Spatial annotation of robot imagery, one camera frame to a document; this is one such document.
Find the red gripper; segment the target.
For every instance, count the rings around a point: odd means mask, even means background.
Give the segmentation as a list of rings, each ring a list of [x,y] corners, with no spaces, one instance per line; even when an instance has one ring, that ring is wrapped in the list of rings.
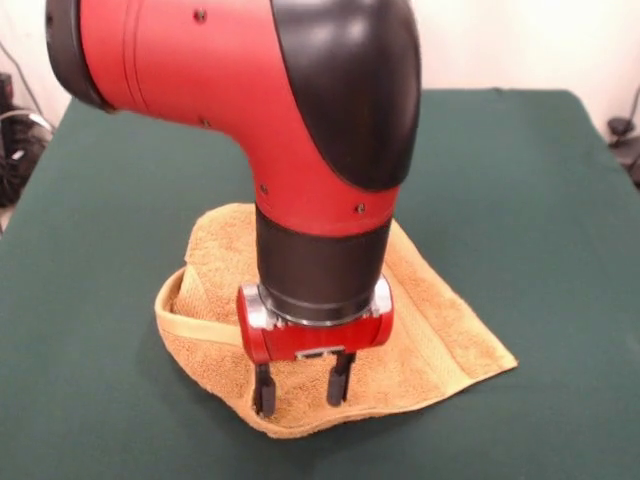
[[[256,364],[254,410],[265,418],[274,414],[276,406],[269,363],[338,353],[329,373],[327,403],[340,406],[347,400],[355,353],[385,344],[394,323],[393,295],[385,277],[377,281],[368,308],[342,323],[312,325],[287,320],[265,305],[256,284],[238,289],[236,311],[244,351]]]

